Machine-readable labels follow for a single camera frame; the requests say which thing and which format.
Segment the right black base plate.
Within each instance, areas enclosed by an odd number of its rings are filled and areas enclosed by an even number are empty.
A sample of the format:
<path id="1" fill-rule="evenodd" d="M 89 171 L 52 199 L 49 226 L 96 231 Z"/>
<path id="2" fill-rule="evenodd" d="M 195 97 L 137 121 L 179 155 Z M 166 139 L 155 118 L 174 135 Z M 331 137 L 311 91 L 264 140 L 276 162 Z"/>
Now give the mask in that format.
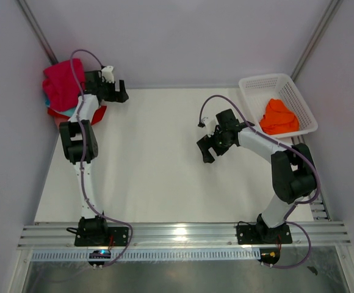
<path id="1" fill-rule="evenodd" d="M 287 224 L 276 228 L 268 228 L 263 223 L 248 224 L 239 222 L 236 225 L 237 242 L 240 245 L 259 244 L 291 244 L 291 231 Z"/>

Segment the left black controller board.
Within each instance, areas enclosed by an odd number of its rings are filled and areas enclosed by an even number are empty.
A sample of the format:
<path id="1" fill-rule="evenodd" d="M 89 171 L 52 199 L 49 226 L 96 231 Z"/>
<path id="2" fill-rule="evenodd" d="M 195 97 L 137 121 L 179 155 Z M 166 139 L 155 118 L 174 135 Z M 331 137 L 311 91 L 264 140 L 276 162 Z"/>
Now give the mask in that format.
<path id="1" fill-rule="evenodd" d="M 106 249 L 94 250 L 89 253 L 87 260 L 91 266 L 103 266 L 111 260 L 111 252 Z"/>

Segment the aluminium front rail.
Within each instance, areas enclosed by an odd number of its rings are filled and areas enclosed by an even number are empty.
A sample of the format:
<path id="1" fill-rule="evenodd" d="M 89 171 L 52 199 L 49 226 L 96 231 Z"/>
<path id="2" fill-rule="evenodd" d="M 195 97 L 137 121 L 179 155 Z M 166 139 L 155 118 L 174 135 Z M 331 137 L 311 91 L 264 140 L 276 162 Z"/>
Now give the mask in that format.
<path id="1" fill-rule="evenodd" d="M 17 248 L 73 248 L 76 236 L 68 223 L 41 223 L 25 226 Z M 236 247 L 234 223 L 134 223 L 131 248 L 215 248 Z M 313 246 L 350 245 L 342 222 L 302 222 Z"/>

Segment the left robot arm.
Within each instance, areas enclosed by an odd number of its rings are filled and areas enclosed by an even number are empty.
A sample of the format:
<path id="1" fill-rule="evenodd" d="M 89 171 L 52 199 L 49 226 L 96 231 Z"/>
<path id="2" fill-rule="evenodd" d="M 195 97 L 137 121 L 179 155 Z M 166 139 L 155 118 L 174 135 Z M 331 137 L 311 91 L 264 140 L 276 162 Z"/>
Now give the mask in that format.
<path id="1" fill-rule="evenodd" d="M 74 114 L 59 126 L 63 153 L 73 165 L 79 183 L 81 218 L 76 228 L 66 229 L 75 235 L 77 247 L 123 247 L 128 244 L 129 229 L 109 226 L 104 213 L 98 209 L 92 174 L 98 156 L 98 142 L 92 128 L 94 115 L 103 101 L 123 103 L 128 100 L 124 81 L 120 81 L 120 91 L 115 89 L 112 71 L 108 66 L 84 73 L 85 81 L 80 83 L 82 92 Z"/>

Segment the right corner aluminium post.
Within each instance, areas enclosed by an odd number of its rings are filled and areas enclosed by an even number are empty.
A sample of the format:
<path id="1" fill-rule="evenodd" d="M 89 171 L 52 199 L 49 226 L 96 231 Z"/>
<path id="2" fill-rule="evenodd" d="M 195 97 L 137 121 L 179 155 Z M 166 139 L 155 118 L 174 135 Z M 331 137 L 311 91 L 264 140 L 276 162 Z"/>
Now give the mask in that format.
<path id="1" fill-rule="evenodd" d="M 329 25 L 331 24 L 334 16 L 338 12 L 339 8 L 341 7 L 343 0 L 330 0 L 320 17 L 314 31 L 309 38 L 301 56 L 299 57 L 293 71 L 291 74 L 291 79 L 295 82 L 302 70 L 304 69 L 307 61 L 312 56 L 314 50 L 318 47 L 322 37 L 324 36 L 326 30 L 328 29 Z"/>

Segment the white plastic basket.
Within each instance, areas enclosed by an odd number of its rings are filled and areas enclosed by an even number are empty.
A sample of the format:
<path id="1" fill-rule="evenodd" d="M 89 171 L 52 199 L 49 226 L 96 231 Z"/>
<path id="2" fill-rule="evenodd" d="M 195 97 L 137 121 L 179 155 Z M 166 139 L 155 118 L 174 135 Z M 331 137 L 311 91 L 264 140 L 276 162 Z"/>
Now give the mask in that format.
<path id="1" fill-rule="evenodd" d="M 286 74 L 274 73 L 242 78 L 239 81 L 241 103 L 248 121 L 255 125 L 264 116 L 266 106 L 271 99 L 279 99 L 293 112 L 299 122 L 297 131 L 276 134 L 274 138 L 283 139 L 314 132 L 318 128 L 316 119 L 304 98 Z"/>

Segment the teal folded t shirt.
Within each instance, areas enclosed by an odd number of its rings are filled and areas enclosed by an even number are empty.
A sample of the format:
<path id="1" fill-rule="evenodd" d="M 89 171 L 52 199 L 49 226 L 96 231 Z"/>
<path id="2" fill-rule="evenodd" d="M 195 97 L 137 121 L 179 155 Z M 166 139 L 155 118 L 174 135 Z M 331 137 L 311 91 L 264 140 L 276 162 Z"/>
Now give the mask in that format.
<path id="1" fill-rule="evenodd" d="M 45 98 L 45 105 L 47 107 L 47 113 L 52 117 L 60 117 L 69 119 L 75 112 L 75 108 L 68 109 L 63 112 L 56 111 L 50 107 L 50 100 Z"/>

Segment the pink folded t shirt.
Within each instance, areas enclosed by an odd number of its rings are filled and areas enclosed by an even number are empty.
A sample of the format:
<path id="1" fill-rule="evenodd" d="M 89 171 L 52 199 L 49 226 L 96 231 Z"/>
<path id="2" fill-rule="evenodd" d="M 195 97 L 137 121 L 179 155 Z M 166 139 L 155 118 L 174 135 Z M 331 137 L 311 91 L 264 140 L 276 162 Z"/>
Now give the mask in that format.
<path id="1" fill-rule="evenodd" d="M 55 122 L 55 125 L 56 125 L 57 129 L 59 129 L 59 126 L 60 126 L 61 122 L 64 122 L 64 121 L 65 120 L 63 118 L 61 118 L 61 117 L 55 117 L 54 118 L 54 122 Z"/>

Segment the magenta t shirt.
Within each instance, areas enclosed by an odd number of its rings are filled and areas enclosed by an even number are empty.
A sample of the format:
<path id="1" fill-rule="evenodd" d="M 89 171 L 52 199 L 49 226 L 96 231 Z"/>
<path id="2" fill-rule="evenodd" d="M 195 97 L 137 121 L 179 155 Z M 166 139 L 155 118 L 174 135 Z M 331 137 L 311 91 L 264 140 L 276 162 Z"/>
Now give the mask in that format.
<path id="1" fill-rule="evenodd" d="M 75 108 L 80 94 L 69 60 L 43 70 L 45 79 L 42 88 L 49 101 L 49 107 L 56 112 L 66 112 Z"/>

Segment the black controller board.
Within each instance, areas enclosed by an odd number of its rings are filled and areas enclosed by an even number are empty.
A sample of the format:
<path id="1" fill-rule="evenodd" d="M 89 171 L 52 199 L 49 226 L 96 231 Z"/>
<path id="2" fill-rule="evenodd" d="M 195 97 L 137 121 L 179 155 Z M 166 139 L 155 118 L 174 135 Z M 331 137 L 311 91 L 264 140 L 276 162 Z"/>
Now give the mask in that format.
<path id="1" fill-rule="evenodd" d="M 111 260 L 111 252 L 106 249 L 94 250 L 89 253 L 87 260 L 91 266 L 103 266 Z"/>
<path id="2" fill-rule="evenodd" d="M 261 248 L 259 250 L 259 262 L 268 266 L 274 266 L 280 259 L 279 249 Z"/>

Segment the corner aluminium post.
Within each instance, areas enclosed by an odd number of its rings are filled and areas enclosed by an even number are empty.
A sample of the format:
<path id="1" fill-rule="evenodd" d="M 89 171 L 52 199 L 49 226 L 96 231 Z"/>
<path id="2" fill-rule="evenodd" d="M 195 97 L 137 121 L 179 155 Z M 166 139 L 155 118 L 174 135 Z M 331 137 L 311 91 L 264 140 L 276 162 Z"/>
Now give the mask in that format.
<path id="1" fill-rule="evenodd" d="M 341 7 L 343 0 L 330 0 L 320 17 L 314 31 L 309 38 L 301 56 L 299 57 L 293 71 L 291 74 L 291 79 L 295 82 L 302 70 L 304 69 L 307 61 L 312 56 L 314 50 L 318 47 L 322 37 L 324 36 L 326 30 L 328 29 L 329 25 L 331 24 L 334 16 L 338 12 L 339 8 Z"/>
<path id="2" fill-rule="evenodd" d="M 29 4 L 25 0 L 15 0 L 18 5 L 21 13 L 24 16 L 24 19 L 27 21 L 31 30 L 33 31 L 38 43 L 42 47 L 43 52 L 45 53 L 47 59 L 49 60 L 51 65 L 55 65 L 58 63 L 57 57 L 52 50 L 51 45 L 49 44 L 45 34 L 43 33 L 42 28 L 40 27 L 34 13 L 32 12 Z"/>

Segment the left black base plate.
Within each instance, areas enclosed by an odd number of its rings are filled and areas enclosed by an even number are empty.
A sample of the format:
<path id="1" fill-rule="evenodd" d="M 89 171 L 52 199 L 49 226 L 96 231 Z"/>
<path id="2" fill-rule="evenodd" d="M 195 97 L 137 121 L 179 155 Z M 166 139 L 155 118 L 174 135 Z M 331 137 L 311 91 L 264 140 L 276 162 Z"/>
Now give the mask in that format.
<path id="1" fill-rule="evenodd" d="M 75 247 L 124 247 L 128 243 L 127 227 L 110 226 L 106 229 L 92 230 L 78 234 L 74 240 Z"/>

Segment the right side aluminium rail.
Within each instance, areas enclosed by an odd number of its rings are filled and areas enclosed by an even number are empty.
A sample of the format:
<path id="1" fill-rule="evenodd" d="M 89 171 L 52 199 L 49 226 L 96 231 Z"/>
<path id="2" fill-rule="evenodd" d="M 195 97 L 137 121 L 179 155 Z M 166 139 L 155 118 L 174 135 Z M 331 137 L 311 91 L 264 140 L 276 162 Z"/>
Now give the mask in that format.
<path id="1" fill-rule="evenodd" d="M 299 136 L 293 136 L 291 137 L 291 141 L 294 145 L 299 144 L 299 143 L 306 143 L 305 138 L 302 135 Z M 312 212 L 312 217 L 314 221 L 331 221 L 331 217 L 329 215 L 325 200 L 323 198 L 322 194 L 319 194 L 314 201 L 310 202 L 309 204 Z"/>

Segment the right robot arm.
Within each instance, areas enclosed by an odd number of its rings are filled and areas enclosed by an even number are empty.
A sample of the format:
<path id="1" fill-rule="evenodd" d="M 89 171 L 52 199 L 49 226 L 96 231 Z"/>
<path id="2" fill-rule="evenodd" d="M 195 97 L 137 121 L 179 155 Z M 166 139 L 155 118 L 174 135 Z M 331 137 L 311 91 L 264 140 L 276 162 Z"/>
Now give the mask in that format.
<path id="1" fill-rule="evenodd" d="M 203 162 L 211 164 L 232 146 L 246 148 L 271 166 L 274 195 L 256 223 L 240 221 L 236 226 L 239 244 L 292 243 L 287 218 L 302 199 L 318 188 L 309 148 L 303 144 L 284 144 L 266 136 L 249 121 L 239 121 L 231 109 L 209 120 L 201 118 L 198 127 L 206 130 L 197 145 Z"/>

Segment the aluminium rail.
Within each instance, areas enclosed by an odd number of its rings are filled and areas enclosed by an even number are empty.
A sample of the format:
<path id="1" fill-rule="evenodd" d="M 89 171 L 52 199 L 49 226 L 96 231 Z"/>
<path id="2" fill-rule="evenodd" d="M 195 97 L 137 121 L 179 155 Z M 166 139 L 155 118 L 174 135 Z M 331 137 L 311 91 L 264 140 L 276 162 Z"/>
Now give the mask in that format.
<path id="1" fill-rule="evenodd" d="M 306 143 L 305 138 L 302 135 L 299 136 L 293 136 L 291 137 L 291 141 L 294 145 L 299 144 L 299 143 Z M 323 198 L 322 194 L 319 194 L 314 201 L 310 202 L 309 204 L 312 212 L 312 217 L 314 221 L 331 221 L 331 217 L 329 215 L 325 200 Z"/>
<path id="2" fill-rule="evenodd" d="M 68 223 L 41 223 L 25 226 L 17 248 L 73 248 L 76 236 Z M 134 223 L 131 248 L 215 248 L 236 247 L 234 223 Z M 313 246 L 350 245 L 342 222 L 302 222 Z"/>

